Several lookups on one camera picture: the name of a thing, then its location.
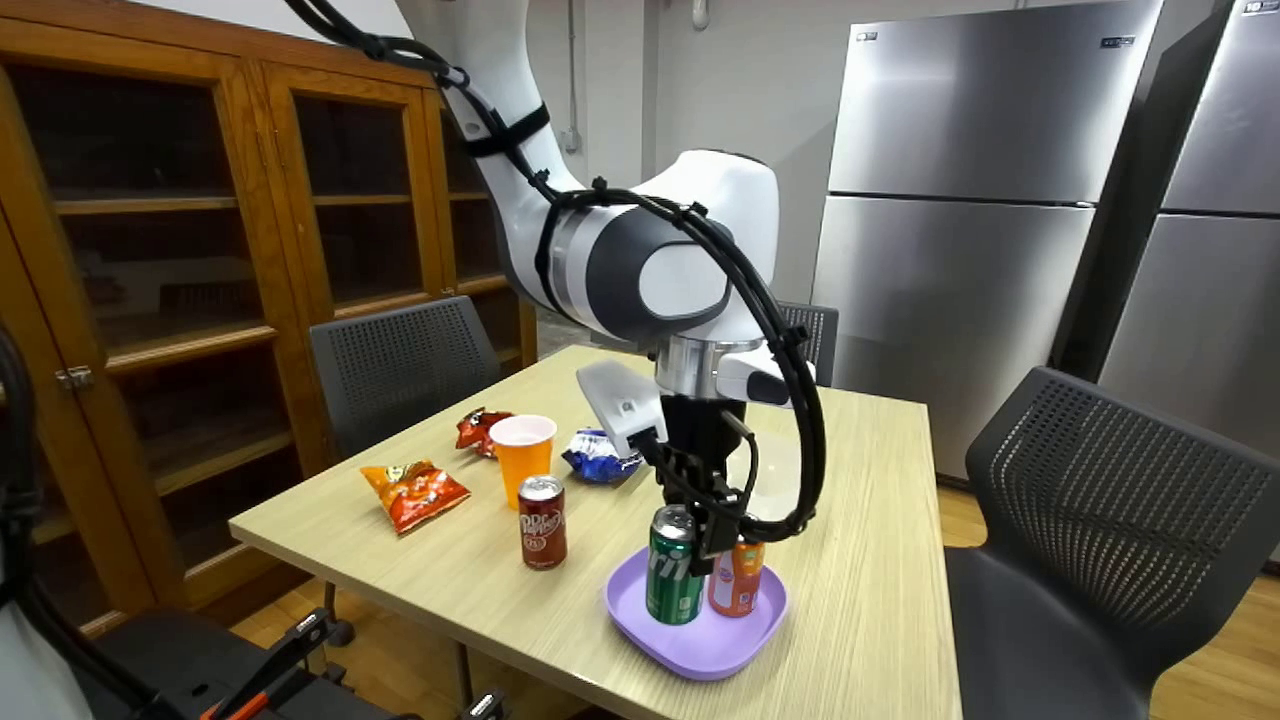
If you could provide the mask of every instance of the floor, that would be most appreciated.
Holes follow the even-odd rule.
[[[938,487],[945,544],[979,544],[984,519],[963,491]],[[236,632],[273,645],[280,628],[319,604],[319,585],[298,585],[257,617],[238,621]],[[417,710],[424,720],[457,715],[457,646],[378,599],[341,592],[341,617],[357,622],[350,646],[329,646],[329,661],[347,669],[347,683],[386,710]],[[473,655],[475,689],[494,689],[510,702],[510,715],[590,715],[579,699]],[[1161,674],[1151,694],[1155,720],[1274,720],[1280,715],[1280,578],[1262,574],[1243,597],[1227,628],[1192,661]]]

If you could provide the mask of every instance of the chip bag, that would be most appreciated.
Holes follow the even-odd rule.
[[[473,494],[460,481],[445,476],[429,459],[417,459],[402,471],[391,471],[386,462],[364,462],[358,476],[385,498],[395,537],[452,513]]]
[[[457,420],[457,446],[463,446],[473,454],[490,454],[487,426],[505,417],[510,417],[510,413],[473,407],[463,420]]]

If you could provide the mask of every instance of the chair back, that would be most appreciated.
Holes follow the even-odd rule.
[[[781,304],[781,301],[777,301],[777,310],[785,310],[788,323],[805,323],[808,343],[800,351],[813,363],[813,380],[830,382],[838,310],[818,304]]]
[[[1030,367],[967,446],[988,553],[1149,669],[1194,652],[1280,544],[1280,469]]]
[[[358,451],[500,377],[466,297],[316,323],[331,443]]]

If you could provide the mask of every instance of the cabinet handle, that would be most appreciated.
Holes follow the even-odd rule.
[[[55,367],[51,380],[64,382],[64,393],[88,393],[95,377],[88,363],[71,363],[71,367]]]

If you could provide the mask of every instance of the robotic arm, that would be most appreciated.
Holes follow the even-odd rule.
[[[417,41],[366,34],[329,0],[288,0],[319,34],[370,60],[424,67],[483,172],[505,218],[510,285],[541,307],[654,360],[654,387],[607,367],[579,382],[607,432],[654,462],[666,503],[697,517],[698,564],[744,538],[795,537],[825,483],[825,420],[805,327],[788,327],[764,280],[777,258],[777,174],[726,150],[685,150],[638,187],[579,185],[560,154],[522,49],[522,0],[460,0],[446,64]],[[800,498],[785,519],[748,517],[751,481],[722,459],[748,434],[748,398],[790,398]]]

